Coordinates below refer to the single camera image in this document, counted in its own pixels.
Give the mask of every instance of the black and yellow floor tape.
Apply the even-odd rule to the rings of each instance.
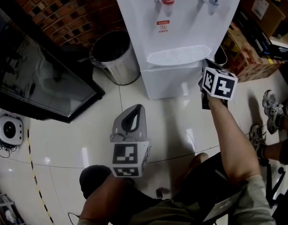
[[[30,130],[29,130],[29,128],[27,129],[27,145],[28,145],[28,150],[29,150],[29,153],[30,153],[30,164],[31,164],[32,174],[33,174],[33,177],[34,177],[35,182],[36,182],[37,191],[39,192],[39,195],[40,195],[41,201],[42,201],[42,203],[44,205],[44,208],[45,208],[45,210],[46,210],[46,212],[47,212],[52,224],[54,225],[53,219],[51,218],[51,216],[50,216],[50,214],[48,212],[48,209],[47,209],[46,204],[45,204],[45,202],[43,200],[40,188],[39,188],[39,186],[37,184],[37,177],[35,175],[35,172],[33,171],[33,163],[32,163],[32,158],[31,158],[31,149],[30,149]]]

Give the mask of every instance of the stainless steel trash can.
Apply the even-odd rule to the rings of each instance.
[[[90,60],[117,85],[129,85],[140,76],[140,67],[125,31],[112,31],[100,37],[90,51]]]

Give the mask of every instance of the brick wall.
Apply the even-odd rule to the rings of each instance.
[[[90,48],[103,34],[126,29],[116,0],[16,0],[57,45]]]

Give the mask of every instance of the white round device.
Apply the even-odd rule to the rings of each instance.
[[[23,123],[20,119],[0,117],[0,139],[11,145],[20,145],[23,142]]]

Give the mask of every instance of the person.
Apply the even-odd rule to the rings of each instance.
[[[203,210],[197,206],[194,197],[195,194],[207,197],[207,192],[202,194],[196,188],[203,180],[207,180],[213,189],[217,184],[214,185],[209,179],[208,172],[200,172],[198,176],[195,171],[213,158],[220,160],[228,177],[226,183],[232,186],[246,185],[234,206],[228,210],[229,223],[274,225],[254,147],[222,100],[210,96],[208,100],[221,154],[209,159],[205,153],[196,156],[190,164],[181,190],[172,199],[164,201],[146,196],[134,188],[130,180],[114,177],[105,166],[85,168],[80,175],[80,185],[86,202],[78,225],[104,225],[109,222],[114,225],[201,224],[202,221],[197,220],[196,216]]]
[[[276,95],[271,90],[265,92],[262,105],[265,114],[268,116],[267,130],[269,133],[274,134],[277,130],[283,129],[288,132],[288,117],[283,112],[283,105],[277,102]],[[249,137],[257,156],[260,159],[269,158],[288,165],[288,139],[276,144],[266,145],[263,136],[261,126],[259,124],[252,125]]]

